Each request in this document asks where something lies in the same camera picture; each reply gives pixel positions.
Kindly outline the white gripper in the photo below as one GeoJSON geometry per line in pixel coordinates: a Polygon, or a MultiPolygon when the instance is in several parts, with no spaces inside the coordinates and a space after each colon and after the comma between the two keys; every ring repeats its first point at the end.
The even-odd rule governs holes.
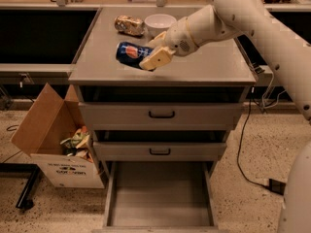
{"type": "Polygon", "coordinates": [[[163,31],[155,36],[147,46],[154,50],[139,63],[139,66],[147,71],[153,71],[170,63],[174,54],[187,56],[198,50],[198,45],[190,34],[187,17],[181,18],[166,32],[163,31]]]}

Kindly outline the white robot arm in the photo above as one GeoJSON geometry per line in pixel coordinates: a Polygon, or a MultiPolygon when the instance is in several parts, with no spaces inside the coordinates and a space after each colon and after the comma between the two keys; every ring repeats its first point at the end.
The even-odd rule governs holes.
{"type": "MultiPolygon", "coordinates": [[[[311,120],[311,46],[261,0],[213,0],[151,40],[153,51],[139,66],[154,70],[173,56],[237,35],[248,37],[297,109],[311,120]]],[[[311,233],[311,144],[299,152],[289,173],[277,233],[311,233]]]]}

